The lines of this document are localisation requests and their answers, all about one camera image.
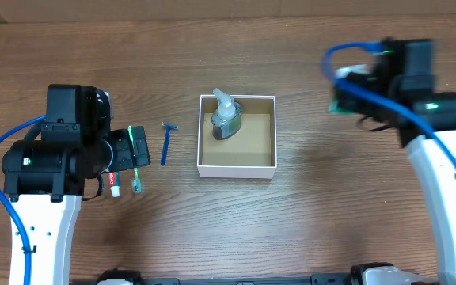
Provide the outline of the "green white soap package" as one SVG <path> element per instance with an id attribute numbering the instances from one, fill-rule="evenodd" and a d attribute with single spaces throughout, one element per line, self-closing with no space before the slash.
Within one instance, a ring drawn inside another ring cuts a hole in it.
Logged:
<path id="1" fill-rule="evenodd" d="M 336 114 L 336 115 L 342 115 L 342 116 L 350 116 L 352 114 L 352 111 L 347 110 L 345 108 L 341 108 L 339 106 L 339 101 L 332 100 L 329 103 L 329 113 Z"/>

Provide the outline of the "blue disposable razor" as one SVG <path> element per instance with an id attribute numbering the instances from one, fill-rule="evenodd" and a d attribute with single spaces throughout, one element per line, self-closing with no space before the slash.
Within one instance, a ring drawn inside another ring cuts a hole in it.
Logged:
<path id="1" fill-rule="evenodd" d="M 175 124 L 162 122 L 161 125 L 165 128 L 165 137 L 161 152 L 161 165 L 166 164 L 167 156 L 168 156 L 168 149 L 169 149 L 169 141 L 170 141 L 170 133 L 171 131 L 176 131 L 179 127 Z"/>

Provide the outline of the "clear soap pump bottle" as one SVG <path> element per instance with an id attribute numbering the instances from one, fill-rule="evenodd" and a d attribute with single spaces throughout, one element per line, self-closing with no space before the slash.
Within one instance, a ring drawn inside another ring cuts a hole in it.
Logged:
<path id="1" fill-rule="evenodd" d="M 218 102 L 217 109 L 211 115 L 213 136 L 217 140 L 228 139 L 241 129 L 242 107 L 220 89 L 214 89 L 213 94 Z"/>

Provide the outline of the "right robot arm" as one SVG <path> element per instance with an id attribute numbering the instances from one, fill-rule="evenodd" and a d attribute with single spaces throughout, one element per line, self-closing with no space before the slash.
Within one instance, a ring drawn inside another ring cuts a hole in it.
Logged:
<path id="1" fill-rule="evenodd" d="M 351 269 L 354 284 L 456 284 L 456 92 L 435 90 L 431 39 L 353 42 L 330 48 L 321 70 L 332 83 L 331 112 L 359 114 L 394 129 L 423 189 L 437 276 L 387 263 Z"/>

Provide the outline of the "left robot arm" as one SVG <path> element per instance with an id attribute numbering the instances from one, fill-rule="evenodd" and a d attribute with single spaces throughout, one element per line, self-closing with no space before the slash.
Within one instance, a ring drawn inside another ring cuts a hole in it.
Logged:
<path id="1" fill-rule="evenodd" d="M 85 182 L 150 164 L 143 127 L 112 130 L 112 98 L 97 87 L 51 84 L 47 111 L 2 159 L 16 211 L 9 281 L 67 284 Z"/>

